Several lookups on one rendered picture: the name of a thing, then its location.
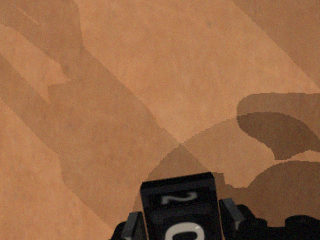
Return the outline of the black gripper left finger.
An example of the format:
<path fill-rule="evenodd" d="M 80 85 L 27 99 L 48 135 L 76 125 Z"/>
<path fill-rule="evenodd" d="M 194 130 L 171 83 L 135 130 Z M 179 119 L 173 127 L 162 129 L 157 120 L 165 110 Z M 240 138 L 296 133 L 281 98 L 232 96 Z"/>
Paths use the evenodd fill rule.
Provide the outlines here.
<path fill-rule="evenodd" d="M 116 226 L 109 240 L 148 240 L 142 211 L 129 213 L 127 221 Z"/>

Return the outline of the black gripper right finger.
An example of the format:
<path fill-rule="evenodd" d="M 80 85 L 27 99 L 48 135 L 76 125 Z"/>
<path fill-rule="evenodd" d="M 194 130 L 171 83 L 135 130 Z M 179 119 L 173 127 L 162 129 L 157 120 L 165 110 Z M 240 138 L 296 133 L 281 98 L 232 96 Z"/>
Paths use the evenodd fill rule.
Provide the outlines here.
<path fill-rule="evenodd" d="M 225 240 L 320 240 L 320 220 L 311 216 L 294 215 L 285 219 L 285 227 L 268 227 L 231 198 L 220 199 L 219 209 Z"/>

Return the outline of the black number cube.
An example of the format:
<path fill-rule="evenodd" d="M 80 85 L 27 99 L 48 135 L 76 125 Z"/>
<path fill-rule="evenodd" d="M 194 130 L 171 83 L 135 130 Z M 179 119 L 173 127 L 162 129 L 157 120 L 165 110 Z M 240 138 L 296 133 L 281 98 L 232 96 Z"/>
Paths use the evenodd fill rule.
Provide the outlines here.
<path fill-rule="evenodd" d="M 212 204 L 203 187 L 155 194 L 150 220 L 154 240 L 216 240 Z"/>

